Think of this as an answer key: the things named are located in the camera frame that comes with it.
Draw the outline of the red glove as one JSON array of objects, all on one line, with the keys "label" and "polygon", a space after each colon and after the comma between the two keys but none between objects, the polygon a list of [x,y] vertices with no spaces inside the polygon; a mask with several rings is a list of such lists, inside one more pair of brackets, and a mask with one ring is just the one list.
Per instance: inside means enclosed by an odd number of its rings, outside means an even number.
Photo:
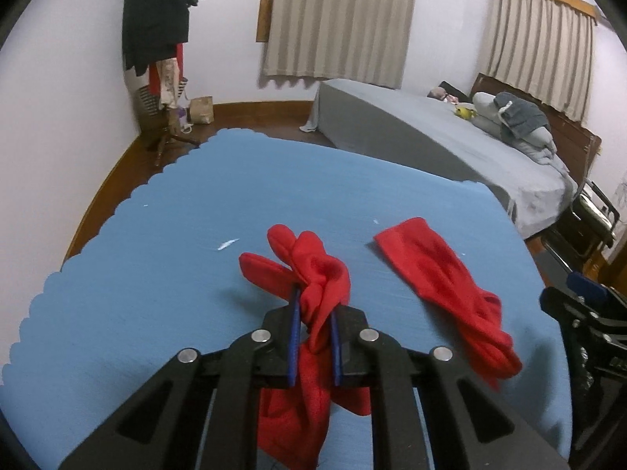
[{"label": "red glove", "polygon": [[476,284],[457,253],[422,217],[385,229],[374,241],[420,299],[445,311],[479,377],[497,387],[522,370],[513,339],[502,327],[500,298]]},{"label": "red glove", "polygon": [[241,273],[254,286],[286,301],[299,290],[307,337],[299,347],[295,384],[261,391],[258,448],[289,469],[315,469],[330,424],[330,406],[337,404],[358,416],[371,413],[369,389],[334,382],[330,314],[349,303],[350,274],[341,260],[327,253],[315,232],[295,235],[276,224],[267,238],[279,260],[243,253]]}]

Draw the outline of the black lined trash bin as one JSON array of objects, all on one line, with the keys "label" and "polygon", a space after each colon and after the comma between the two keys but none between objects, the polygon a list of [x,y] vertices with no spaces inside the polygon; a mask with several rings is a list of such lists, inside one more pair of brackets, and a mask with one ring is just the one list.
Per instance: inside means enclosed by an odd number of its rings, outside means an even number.
[{"label": "black lined trash bin", "polygon": [[576,387],[581,394],[588,392],[588,390],[594,384],[594,378],[591,374],[591,371],[588,370],[588,352],[575,343],[572,347],[571,352],[571,381],[572,384]]}]

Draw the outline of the black metal chair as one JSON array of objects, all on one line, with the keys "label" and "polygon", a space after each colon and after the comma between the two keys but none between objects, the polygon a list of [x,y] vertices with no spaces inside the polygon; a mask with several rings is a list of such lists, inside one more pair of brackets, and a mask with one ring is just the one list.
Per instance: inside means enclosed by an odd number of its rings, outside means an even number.
[{"label": "black metal chair", "polygon": [[605,192],[586,178],[558,220],[542,232],[541,242],[566,272],[582,273],[596,251],[616,242],[620,216]]}]

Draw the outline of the grey folded blankets pile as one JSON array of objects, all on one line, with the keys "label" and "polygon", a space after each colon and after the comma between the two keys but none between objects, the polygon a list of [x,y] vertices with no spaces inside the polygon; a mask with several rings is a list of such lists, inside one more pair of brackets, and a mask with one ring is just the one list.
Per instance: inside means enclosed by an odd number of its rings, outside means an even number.
[{"label": "grey folded blankets pile", "polygon": [[471,122],[488,135],[541,165],[557,157],[548,119],[533,102],[509,91],[498,94],[479,91],[472,102],[477,116]]}]

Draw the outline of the yellow plush toy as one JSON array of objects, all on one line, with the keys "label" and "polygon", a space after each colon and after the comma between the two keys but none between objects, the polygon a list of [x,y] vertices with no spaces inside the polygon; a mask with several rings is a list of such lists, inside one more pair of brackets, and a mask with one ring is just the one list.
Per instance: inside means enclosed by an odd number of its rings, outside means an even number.
[{"label": "yellow plush toy", "polygon": [[471,121],[477,116],[477,112],[472,107],[457,105],[455,115],[463,120]]}]

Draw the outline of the bed with grey sheet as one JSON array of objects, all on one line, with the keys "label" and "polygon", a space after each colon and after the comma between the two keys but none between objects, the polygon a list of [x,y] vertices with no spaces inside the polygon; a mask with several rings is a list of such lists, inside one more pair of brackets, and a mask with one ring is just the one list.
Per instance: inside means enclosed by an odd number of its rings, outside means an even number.
[{"label": "bed with grey sheet", "polygon": [[485,184],[524,239],[554,224],[576,192],[561,159],[536,163],[457,117],[452,104],[400,90],[324,81],[301,131],[342,151]]}]

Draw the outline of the pink plush toy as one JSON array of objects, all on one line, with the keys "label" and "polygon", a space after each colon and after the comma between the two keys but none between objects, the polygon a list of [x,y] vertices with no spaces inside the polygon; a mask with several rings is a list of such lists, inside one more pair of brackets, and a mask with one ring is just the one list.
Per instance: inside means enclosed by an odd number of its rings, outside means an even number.
[{"label": "pink plush toy", "polygon": [[456,96],[454,96],[453,94],[449,94],[446,89],[441,86],[435,87],[430,90],[430,92],[427,94],[427,97],[454,105],[457,105],[459,103],[459,99]]}]

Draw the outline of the right beige curtain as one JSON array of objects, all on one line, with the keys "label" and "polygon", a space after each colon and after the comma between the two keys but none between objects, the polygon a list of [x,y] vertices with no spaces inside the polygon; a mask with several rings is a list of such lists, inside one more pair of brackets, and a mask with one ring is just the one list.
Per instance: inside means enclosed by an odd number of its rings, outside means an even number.
[{"label": "right beige curtain", "polygon": [[595,21],[555,0],[492,0],[481,71],[581,122],[588,110]]}]

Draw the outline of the beige curtain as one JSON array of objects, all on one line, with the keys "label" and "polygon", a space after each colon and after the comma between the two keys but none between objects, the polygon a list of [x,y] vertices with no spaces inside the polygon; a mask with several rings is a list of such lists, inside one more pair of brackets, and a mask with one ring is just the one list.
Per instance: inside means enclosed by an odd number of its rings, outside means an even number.
[{"label": "beige curtain", "polygon": [[415,0],[273,0],[264,75],[397,89]]},{"label": "beige curtain", "polygon": [[492,0],[481,71],[581,122],[588,110],[595,21],[555,0]]}]

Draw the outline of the wooden coat rack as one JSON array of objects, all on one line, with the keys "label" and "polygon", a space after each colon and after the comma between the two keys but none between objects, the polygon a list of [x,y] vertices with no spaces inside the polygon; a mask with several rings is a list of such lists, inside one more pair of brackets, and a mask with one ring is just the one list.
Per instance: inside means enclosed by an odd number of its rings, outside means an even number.
[{"label": "wooden coat rack", "polygon": [[156,61],[148,69],[148,92],[157,97],[157,108],[167,119],[167,125],[158,138],[155,166],[161,165],[166,145],[170,141],[186,143],[194,148],[200,146],[199,141],[185,134],[185,127],[181,123],[179,98],[184,88],[183,64],[183,44],[177,43],[172,57]]}]

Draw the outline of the wicker laundry basket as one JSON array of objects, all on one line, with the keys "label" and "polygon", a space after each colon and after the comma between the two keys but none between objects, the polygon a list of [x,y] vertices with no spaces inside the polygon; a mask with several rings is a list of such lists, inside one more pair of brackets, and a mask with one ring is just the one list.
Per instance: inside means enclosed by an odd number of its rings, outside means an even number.
[{"label": "wicker laundry basket", "polygon": [[152,94],[148,85],[139,87],[133,96],[135,115],[139,120],[154,118],[163,113],[160,99]]}]

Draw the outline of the brown paper bag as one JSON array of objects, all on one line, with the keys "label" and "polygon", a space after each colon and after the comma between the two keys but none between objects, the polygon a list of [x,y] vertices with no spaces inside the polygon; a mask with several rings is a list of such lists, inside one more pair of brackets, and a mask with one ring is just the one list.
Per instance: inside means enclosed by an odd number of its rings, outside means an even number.
[{"label": "brown paper bag", "polygon": [[214,101],[212,97],[199,97],[189,101],[189,121],[192,124],[209,125],[214,122]]}]

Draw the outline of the red hanging garment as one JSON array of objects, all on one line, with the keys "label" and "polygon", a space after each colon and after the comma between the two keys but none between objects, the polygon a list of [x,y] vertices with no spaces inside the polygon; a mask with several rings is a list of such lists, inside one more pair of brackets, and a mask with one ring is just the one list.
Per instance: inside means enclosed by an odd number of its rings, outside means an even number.
[{"label": "red hanging garment", "polygon": [[149,66],[149,93],[158,97],[161,105],[175,106],[184,88],[183,45],[175,46],[174,57],[156,61]]}]

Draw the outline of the beige hanging garment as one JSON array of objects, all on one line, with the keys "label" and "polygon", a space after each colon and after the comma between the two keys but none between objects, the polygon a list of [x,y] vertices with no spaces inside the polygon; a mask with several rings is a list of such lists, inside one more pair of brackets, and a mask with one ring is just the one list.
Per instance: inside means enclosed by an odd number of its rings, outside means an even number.
[{"label": "beige hanging garment", "polygon": [[167,109],[178,108],[179,98],[187,85],[187,79],[182,74],[179,61],[175,57],[158,61],[156,71],[159,82],[160,106]]}]

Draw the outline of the left beige curtain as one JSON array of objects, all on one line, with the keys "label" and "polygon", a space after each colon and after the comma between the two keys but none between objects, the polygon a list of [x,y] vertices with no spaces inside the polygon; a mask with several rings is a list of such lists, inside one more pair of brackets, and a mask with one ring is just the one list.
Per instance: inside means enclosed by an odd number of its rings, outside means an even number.
[{"label": "left beige curtain", "polygon": [[415,0],[273,0],[264,75],[397,89]]}]

